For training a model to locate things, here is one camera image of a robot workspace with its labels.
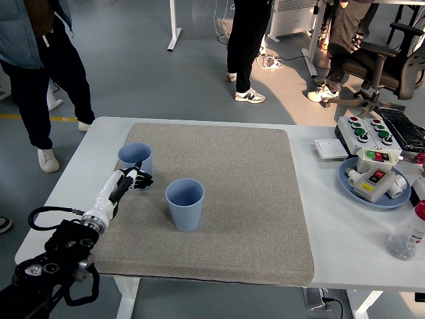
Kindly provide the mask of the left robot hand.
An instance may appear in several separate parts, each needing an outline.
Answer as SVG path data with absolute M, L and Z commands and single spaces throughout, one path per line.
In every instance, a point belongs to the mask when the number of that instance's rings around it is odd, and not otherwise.
M 153 183 L 151 174 L 141 169 L 142 162 L 135 165 L 118 169 L 113 172 L 100 194 L 94 206 L 85 212 L 81 218 L 81 224 L 92 227 L 96 225 L 105 231 L 110 221 L 115 217 L 118 203 L 125 193 L 131 189 L 144 189 Z

